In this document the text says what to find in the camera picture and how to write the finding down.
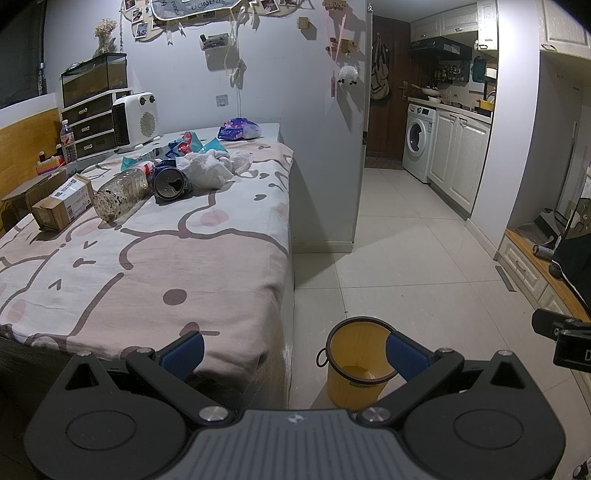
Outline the crushed blue pepsi can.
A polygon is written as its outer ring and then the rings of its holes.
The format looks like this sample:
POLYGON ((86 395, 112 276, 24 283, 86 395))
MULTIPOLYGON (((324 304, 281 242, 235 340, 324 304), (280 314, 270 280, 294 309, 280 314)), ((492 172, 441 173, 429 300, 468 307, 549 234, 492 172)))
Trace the crushed blue pepsi can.
POLYGON ((175 159, 162 160, 155 165, 151 176, 151 188, 158 204, 186 198, 193 191, 186 175, 177 168, 175 159))

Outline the clear plastic bottle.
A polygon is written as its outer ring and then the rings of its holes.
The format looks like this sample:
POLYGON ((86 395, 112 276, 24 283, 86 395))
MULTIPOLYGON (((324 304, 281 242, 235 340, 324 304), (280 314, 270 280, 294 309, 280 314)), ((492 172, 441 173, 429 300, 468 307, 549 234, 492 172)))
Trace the clear plastic bottle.
POLYGON ((96 215, 105 222, 114 222, 149 192, 148 177, 143 169, 119 172, 96 191, 93 202, 96 215))

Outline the white tissue paper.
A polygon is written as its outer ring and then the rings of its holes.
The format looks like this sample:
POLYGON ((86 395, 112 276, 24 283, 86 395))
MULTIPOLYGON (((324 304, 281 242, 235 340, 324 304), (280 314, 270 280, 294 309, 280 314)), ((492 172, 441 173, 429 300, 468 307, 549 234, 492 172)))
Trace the white tissue paper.
POLYGON ((199 190, 218 190, 252 166, 252 153, 245 150, 190 152, 176 158, 176 168, 199 190))

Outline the small cardboard box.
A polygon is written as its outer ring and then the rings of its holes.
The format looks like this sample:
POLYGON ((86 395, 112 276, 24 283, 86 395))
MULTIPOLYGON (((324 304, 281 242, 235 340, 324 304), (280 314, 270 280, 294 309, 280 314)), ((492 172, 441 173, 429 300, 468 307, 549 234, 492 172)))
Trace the small cardboard box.
POLYGON ((94 202, 91 180, 75 174, 32 207, 41 231, 60 232, 86 212, 94 202))

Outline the blue snack wrapper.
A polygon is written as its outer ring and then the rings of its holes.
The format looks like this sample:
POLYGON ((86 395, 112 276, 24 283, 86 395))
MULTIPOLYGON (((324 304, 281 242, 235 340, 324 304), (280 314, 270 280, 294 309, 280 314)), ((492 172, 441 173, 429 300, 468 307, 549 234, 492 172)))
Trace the blue snack wrapper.
POLYGON ((211 141, 202 144, 197 133, 194 131, 187 131, 184 132, 180 138, 167 144, 164 155, 168 159, 173 159, 183 157, 188 153, 204 154, 211 150, 226 152, 226 149, 216 137, 211 141))

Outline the yellow plastic trash bin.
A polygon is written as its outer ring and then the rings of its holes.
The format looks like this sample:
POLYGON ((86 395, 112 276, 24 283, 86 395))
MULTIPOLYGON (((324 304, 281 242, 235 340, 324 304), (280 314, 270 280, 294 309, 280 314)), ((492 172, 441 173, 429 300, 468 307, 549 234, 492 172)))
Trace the yellow plastic trash bin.
POLYGON ((398 375, 388 361, 386 347, 394 328, 367 316, 342 320, 329 332, 318 351, 317 366, 328 366, 327 392, 336 407, 352 412, 376 402, 398 375))

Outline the open cardboard box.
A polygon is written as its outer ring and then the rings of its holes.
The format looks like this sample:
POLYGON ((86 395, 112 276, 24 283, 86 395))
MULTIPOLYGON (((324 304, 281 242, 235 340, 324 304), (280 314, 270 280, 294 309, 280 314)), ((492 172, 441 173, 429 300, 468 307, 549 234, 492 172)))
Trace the open cardboard box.
POLYGON ((67 179, 67 170, 59 168, 52 172, 38 175, 5 195, 1 201, 8 205, 8 210, 21 220, 32 212, 32 207, 48 197, 67 179))

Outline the white kitchen cabinets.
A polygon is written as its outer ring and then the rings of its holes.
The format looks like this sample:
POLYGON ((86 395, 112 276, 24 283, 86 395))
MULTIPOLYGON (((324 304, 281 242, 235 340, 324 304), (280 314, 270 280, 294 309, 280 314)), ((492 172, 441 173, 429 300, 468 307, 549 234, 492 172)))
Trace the white kitchen cabinets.
POLYGON ((438 109, 428 179, 462 210, 476 202, 491 125, 464 114, 438 109))

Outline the purple tissue pack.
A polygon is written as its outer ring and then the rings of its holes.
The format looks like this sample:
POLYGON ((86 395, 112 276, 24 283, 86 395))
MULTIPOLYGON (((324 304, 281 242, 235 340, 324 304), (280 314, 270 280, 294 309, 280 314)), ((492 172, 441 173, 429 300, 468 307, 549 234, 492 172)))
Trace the purple tissue pack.
POLYGON ((259 138, 262 129, 256 122, 243 117, 232 118, 225 121, 218 129, 217 138, 223 141, 242 141, 259 138))

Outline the white washing machine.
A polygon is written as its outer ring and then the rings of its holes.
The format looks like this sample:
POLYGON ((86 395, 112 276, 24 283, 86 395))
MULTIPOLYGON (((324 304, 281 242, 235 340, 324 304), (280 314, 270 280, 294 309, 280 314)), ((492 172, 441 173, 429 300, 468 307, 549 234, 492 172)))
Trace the white washing machine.
POLYGON ((423 184, 428 184, 428 171, 433 157, 437 112, 435 109, 410 103, 408 106, 404 168, 423 184))

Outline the white space heater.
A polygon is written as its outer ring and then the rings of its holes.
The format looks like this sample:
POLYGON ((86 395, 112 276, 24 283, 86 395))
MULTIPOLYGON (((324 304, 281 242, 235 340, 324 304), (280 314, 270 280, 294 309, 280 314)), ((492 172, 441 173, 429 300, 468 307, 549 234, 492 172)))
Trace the white space heater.
POLYGON ((157 102, 151 92, 128 95, 116 100, 111 114, 116 151, 134 150, 160 135, 157 102))

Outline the black drawer organizer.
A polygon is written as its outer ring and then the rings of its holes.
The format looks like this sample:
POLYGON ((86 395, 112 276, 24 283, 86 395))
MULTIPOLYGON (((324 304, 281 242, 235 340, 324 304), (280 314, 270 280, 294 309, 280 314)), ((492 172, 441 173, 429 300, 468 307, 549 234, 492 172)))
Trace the black drawer organizer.
POLYGON ((78 160, 115 148, 112 107, 130 94, 130 89, 108 90, 62 110, 62 119, 74 135, 78 160))

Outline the white sheep plush toy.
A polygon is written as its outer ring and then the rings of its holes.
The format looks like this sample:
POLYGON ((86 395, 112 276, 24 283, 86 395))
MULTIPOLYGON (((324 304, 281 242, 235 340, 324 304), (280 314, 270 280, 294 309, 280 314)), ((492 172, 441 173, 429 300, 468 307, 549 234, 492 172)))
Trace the white sheep plush toy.
POLYGON ((337 83, 341 86, 356 85, 359 80, 359 69, 353 65, 344 65, 339 69, 337 83))

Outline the glass fish tank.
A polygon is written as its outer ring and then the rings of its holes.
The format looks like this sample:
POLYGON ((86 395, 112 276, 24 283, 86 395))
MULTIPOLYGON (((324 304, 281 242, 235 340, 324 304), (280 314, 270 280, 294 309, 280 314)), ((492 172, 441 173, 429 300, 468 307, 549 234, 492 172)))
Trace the glass fish tank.
POLYGON ((64 107, 106 91, 127 88, 127 55, 100 54, 68 68, 61 74, 60 80, 64 107))

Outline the wall photo collage board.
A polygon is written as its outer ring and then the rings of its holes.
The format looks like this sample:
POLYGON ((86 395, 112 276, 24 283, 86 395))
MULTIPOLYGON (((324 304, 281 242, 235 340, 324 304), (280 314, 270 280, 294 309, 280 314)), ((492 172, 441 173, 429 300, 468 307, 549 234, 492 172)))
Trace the wall photo collage board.
POLYGON ((216 21, 243 24, 260 16, 283 17, 302 1, 120 1, 120 20, 127 20, 135 41, 148 42, 162 33, 216 21))

